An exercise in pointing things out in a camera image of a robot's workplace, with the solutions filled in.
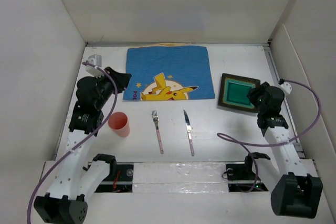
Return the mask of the square green ceramic plate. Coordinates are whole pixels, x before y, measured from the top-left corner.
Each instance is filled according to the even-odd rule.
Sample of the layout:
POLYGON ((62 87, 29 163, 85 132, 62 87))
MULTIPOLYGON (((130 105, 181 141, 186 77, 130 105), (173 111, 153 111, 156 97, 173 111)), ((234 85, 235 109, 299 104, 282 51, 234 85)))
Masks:
POLYGON ((250 89, 260 86, 260 80, 223 73, 217 105, 222 108, 257 113, 257 108, 247 98, 250 89))

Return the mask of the pink plastic cup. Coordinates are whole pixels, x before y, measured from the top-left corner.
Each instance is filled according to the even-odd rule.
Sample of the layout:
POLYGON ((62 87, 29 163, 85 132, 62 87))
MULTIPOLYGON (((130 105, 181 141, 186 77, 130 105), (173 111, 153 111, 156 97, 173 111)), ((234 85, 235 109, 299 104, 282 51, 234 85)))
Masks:
POLYGON ((129 120, 123 112, 111 114, 108 119, 108 126, 120 137, 127 137, 130 133, 129 120))

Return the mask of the fork with pink handle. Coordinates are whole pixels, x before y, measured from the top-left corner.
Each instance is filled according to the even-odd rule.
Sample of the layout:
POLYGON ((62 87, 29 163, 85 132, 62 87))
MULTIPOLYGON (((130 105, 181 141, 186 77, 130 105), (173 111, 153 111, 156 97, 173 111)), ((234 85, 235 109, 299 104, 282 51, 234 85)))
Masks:
POLYGON ((160 135, 160 130, 159 130, 159 118, 156 110, 152 111, 152 119, 155 125, 155 130, 156 130, 156 135, 159 143, 159 148, 160 148, 160 153, 164 154, 164 149, 163 149, 163 144, 162 144, 162 139, 160 135))

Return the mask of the blue Pikachu placemat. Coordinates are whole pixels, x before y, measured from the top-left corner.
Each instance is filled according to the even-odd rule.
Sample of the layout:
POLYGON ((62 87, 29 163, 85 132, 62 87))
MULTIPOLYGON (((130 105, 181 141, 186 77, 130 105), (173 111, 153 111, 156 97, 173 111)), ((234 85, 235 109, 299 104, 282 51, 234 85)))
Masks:
POLYGON ((201 100, 215 97, 208 50, 203 46, 152 46, 127 51, 131 80, 125 101, 201 100))

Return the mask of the knife with pink handle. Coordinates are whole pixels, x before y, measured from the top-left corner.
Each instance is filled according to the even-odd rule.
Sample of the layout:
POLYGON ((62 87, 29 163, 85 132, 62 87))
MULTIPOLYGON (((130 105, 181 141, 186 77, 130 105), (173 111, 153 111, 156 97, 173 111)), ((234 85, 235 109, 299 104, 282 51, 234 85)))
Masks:
POLYGON ((187 130, 187 136, 188 136, 188 142, 190 145, 191 155, 194 156, 195 152, 194 152, 193 140, 192 140, 192 135, 191 135, 192 127, 190 125, 190 120, 187 115, 187 112, 185 110, 183 110, 183 112, 184 112, 184 118, 185 118, 185 123, 186 123, 186 130, 187 130))

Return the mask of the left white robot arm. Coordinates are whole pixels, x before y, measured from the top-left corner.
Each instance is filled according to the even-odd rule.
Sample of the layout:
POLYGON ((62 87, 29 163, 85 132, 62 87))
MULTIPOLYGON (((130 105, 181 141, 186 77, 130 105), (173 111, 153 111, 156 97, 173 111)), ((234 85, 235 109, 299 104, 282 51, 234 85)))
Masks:
POLYGON ((101 182, 117 175, 116 159, 98 154, 86 171, 83 166, 98 131, 108 121, 102 108, 111 96, 117 97, 131 79, 110 67, 101 69, 91 63, 85 66, 98 74, 77 82, 77 91, 65 154, 41 178, 29 200, 27 223, 35 209, 45 223, 83 223, 88 201, 101 182))

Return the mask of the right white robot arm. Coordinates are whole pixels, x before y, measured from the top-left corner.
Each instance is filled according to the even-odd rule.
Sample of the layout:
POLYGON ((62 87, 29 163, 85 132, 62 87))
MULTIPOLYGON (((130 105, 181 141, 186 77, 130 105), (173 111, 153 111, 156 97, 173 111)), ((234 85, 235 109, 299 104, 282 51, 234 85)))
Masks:
POLYGON ((264 82, 248 91, 249 101, 258 110, 258 127, 277 165, 274 166, 266 154, 253 153, 256 161, 245 163, 243 173, 247 178, 258 176, 261 179, 270 192, 275 215, 313 219, 317 214, 323 184, 302 164, 289 136, 288 124, 280 114, 285 96, 291 90, 291 85, 281 80, 278 87, 264 82))

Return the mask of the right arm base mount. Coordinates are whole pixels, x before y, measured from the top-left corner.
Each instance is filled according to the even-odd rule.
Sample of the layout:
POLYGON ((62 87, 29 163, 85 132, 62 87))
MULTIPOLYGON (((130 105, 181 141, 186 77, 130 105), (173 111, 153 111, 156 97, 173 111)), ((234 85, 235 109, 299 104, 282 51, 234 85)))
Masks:
POLYGON ((227 181, 228 191, 246 192, 252 188, 252 191, 268 191, 267 187, 260 179, 257 180, 255 186, 255 173, 250 168, 245 168, 243 162, 228 163, 225 165, 225 171, 222 173, 222 178, 227 181))

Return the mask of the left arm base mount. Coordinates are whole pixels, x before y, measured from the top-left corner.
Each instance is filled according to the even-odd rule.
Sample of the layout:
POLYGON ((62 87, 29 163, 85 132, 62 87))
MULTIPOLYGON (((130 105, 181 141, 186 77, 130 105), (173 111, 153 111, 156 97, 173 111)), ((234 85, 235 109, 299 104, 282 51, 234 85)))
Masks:
POLYGON ((133 163, 117 163, 112 174, 100 183, 96 193, 131 193, 133 175, 133 163))

